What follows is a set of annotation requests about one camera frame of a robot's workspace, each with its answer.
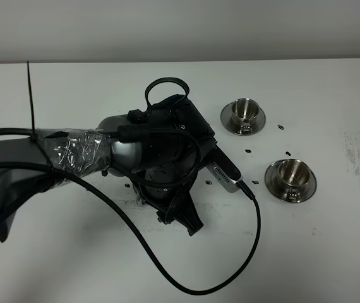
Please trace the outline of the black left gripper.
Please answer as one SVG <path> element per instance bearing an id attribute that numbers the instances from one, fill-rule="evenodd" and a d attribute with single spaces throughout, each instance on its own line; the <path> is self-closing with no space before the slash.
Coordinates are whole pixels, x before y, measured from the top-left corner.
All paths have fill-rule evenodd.
<path id="1" fill-rule="evenodd" d="M 180 180 L 185 171 L 179 165 L 170 163 L 139 172 L 137 176 L 154 183 L 165 183 Z M 190 195 L 195 180 L 196 174 L 191 174 L 179 186 L 163 189 L 136 185 L 136 189 L 144 202 L 158 209 L 162 221 L 175 220 L 186 228 L 189 236 L 193 236 L 203 227 Z"/>

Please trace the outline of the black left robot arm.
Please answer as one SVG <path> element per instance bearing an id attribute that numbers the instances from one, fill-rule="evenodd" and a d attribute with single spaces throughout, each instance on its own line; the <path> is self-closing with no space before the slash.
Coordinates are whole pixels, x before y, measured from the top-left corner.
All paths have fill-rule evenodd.
<path id="1" fill-rule="evenodd" d="M 161 220 L 194 234 L 202 224 L 189 191 L 214 136 L 185 95 L 108 117 L 95 129 L 0 129 L 0 241 L 32 196 L 96 172 L 129 178 Z"/>

